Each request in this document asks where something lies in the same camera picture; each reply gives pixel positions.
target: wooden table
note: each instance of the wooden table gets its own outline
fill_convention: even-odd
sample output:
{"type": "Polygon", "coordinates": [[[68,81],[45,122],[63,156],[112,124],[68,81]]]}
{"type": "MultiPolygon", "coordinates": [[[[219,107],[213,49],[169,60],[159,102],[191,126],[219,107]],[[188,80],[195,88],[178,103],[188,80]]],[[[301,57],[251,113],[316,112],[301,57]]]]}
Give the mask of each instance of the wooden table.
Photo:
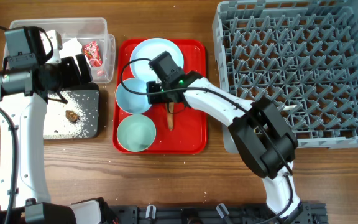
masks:
{"type": "MultiPolygon", "coordinates": [[[[218,1],[0,0],[0,25],[15,19],[104,17],[116,45],[130,38],[192,38],[208,53],[208,77],[218,85],[211,26],[218,1]]],[[[4,35],[0,31],[0,69],[4,35]]],[[[102,88],[100,135],[45,141],[52,202],[69,205],[104,197],[110,205],[228,205],[265,202],[262,181],[223,148],[221,124],[208,119],[208,145],[195,156],[128,156],[111,144],[114,87],[102,88]]],[[[330,223],[358,223],[358,149],[298,149],[296,192],[327,204],[330,223]]]]}

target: bowl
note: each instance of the bowl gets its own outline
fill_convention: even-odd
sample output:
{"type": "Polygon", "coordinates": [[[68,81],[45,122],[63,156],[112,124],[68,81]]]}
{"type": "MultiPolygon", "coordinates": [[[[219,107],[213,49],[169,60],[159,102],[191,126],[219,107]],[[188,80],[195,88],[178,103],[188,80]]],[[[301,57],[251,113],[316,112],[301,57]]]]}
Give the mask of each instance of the bowl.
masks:
{"type": "Polygon", "coordinates": [[[117,128],[118,143],[131,152],[141,152],[150,147],[156,136],[153,121],[141,114],[125,118],[117,128]]]}
{"type": "MultiPolygon", "coordinates": [[[[140,80],[138,78],[128,78],[123,81],[125,86],[133,91],[145,93],[146,92],[146,82],[140,80]]],[[[147,110],[150,109],[152,106],[147,96],[144,95],[137,95],[128,92],[120,83],[116,90],[116,101],[118,106],[125,111],[126,113],[130,114],[142,114],[145,113],[147,110]]]]}

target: clear plastic container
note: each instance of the clear plastic container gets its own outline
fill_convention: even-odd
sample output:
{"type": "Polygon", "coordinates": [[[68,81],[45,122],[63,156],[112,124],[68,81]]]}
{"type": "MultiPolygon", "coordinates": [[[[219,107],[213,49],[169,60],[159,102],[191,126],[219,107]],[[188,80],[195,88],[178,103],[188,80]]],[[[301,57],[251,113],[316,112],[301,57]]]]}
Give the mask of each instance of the clear plastic container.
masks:
{"type": "MultiPolygon", "coordinates": [[[[37,26],[45,31],[55,30],[61,35],[63,43],[75,37],[82,45],[96,40],[99,45],[102,66],[91,67],[93,81],[109,83],[112,80],[116,61],[116,41],[114,36],[108,33],[107,21],[104,18],[15,20],[11,23],[10,28],[22,26],[37,26]]],[[[5,46],[4,57],[8,55],[9,52],[5,46]]]]}

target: white granular material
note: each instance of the white granular material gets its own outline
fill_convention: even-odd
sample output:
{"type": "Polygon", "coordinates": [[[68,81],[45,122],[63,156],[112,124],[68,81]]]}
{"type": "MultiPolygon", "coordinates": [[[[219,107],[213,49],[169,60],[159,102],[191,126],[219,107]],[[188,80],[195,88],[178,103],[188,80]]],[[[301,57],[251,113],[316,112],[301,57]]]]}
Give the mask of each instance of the white granular material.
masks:
{"type": "MultiPolygon", "coordinates": [[[[45,116],[44,139],[65,139],[65,138],[84,138],[88,131],[83,129],[87,121],[85,110],[81,108],[78,101],[73,96],[80,94],[61,92],[62,96],[68,101],[67,104],[49,100],[48,111],[45,116]],[[66,118],[66,111],[73,111],[80,119],[72,123],[66,118]]],[[[59,99],[57,95],[49,95],[52,99],[59,99]]]]}

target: red tray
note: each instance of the red tray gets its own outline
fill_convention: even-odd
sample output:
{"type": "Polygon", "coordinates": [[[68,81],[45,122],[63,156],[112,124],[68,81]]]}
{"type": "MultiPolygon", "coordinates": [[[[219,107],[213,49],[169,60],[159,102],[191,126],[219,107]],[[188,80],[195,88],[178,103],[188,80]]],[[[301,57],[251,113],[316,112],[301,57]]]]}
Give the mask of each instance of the red tray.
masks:
{"type": "MultiPolygon", "coordinates": [[[[145,39],[129,39],[122,43],[119,49],[117,65],[117,85],[120,84],[119,75],[123,66],[129,62],[132,51],[145,39]]],[[[206,55],[202,43],[192,39],[170,39],[181,50],[185,58],[184,70],[186,73],[193,70],[206,77],[206,55]]],[[[125,69],[123,79],[133,78],[131,69],[125,69]]],[[[175,104],[174,112],[184,108],[183,104],[175,104]]],[[[207,143],[206,114],[202,111],[186,108],[173,115],[173,131],[168,129],[167,111],[165,104],[152,105],[143,115],[149,117],[155,124],[157,136],[153,144],[142,152],[129,152],[117,140],[119,123],[130,114],[126,113],[115,102],[112,143],[114,147],[127,154],[196,154],[205,148],[207,143]]]]}

